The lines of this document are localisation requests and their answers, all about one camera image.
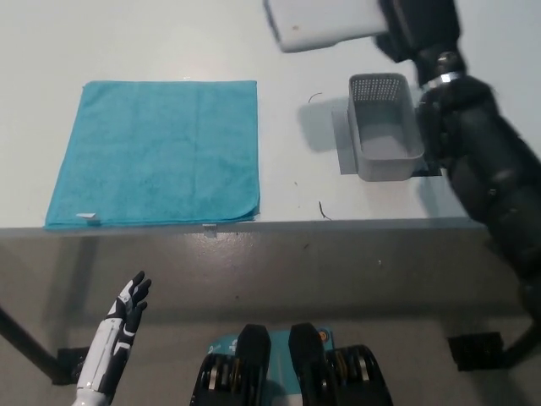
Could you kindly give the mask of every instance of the white table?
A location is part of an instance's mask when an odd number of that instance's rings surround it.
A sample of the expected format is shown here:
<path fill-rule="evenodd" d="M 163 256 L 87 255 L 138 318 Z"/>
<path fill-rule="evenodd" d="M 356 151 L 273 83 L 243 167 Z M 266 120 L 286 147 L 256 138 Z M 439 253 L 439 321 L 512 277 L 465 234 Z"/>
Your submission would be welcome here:
<path fill-rule="evenodd" d="M 495 88 L 505 115 L 541 154 L 541 2 L 460 0 L 458 7 L 471 73 Z M 283 54 L 260 0 L 19 0 L 3 2 L 0 55 L 0 235 L 43 233 L 90 80 L 258 80 L 260 215 L 221 229 L 467 224 L 444 178 L 368 184 L 341 175 L 331 116 L 319 131 L 306 129 L 309 98 L 346 96 L 354 74 L 398 72 L 415 83 L 410 63 L 395 65 L 370 39 Z M 319 202 L 334 222 L 321 216 Z"/>

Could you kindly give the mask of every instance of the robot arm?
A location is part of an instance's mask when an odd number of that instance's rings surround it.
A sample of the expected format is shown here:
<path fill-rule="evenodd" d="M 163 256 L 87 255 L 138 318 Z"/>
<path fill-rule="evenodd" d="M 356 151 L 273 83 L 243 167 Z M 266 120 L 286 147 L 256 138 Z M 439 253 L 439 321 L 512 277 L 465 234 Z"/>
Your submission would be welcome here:
<path fill-rule="evenodd" d="M 115 299 L 100 323 L 77 383 L 74 406 L 108 406 L 120 382 L 146 309 L 150 279 L 140 272 Z"/>
<path fill-rule="evenodd" d="M 541 163 L 501 117 L 492 90 L 467 75 L 453 0 L 379 0 L 388 33 L 377 46 L 411 59 L 424 90 L 418 121 L 427 152 L 467 214 L 487 226 L 541 319 Z"/>

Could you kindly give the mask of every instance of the floor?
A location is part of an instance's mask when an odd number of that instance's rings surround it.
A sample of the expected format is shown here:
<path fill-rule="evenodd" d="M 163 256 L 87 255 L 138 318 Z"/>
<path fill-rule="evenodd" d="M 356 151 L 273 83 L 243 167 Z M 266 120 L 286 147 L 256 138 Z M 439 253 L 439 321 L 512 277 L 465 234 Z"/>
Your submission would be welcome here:
<path fill-rule="evenodd" d="M 114 404 L 189 404 L 210 342 L 248 322 L 312 321 L 371 347 L 395 405 L 541 404 L 541 357 L 459 373 L 446 337 L 529 320 L 481 231 L 246 233 L 0 240 L 0 305 L 51 351 L 85 346 L 123 285 L 154 280 Z M 0 339 L 0 404 L 70 405 Z"/>

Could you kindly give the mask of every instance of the gray basket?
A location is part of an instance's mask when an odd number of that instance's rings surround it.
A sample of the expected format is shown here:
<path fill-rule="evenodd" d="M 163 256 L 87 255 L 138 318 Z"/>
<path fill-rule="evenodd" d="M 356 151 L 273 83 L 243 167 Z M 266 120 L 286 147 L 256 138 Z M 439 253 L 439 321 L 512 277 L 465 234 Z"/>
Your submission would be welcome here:
<path fill-rule="evenodd" d="M 353 76 L 347 116 L 358 176 L 371 182 L 411 178 L 424 145 L 404 76 Z"/>

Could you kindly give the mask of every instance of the blue towel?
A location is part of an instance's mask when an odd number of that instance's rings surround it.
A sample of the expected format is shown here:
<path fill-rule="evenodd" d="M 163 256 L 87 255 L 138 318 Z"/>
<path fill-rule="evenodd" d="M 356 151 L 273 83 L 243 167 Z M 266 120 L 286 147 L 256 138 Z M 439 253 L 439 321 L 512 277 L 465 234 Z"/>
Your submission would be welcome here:
<path fill-rule="evenodd" d="M 90 82 L 45 228 L 253 219 L 257 134 L 253 81 Z"/>

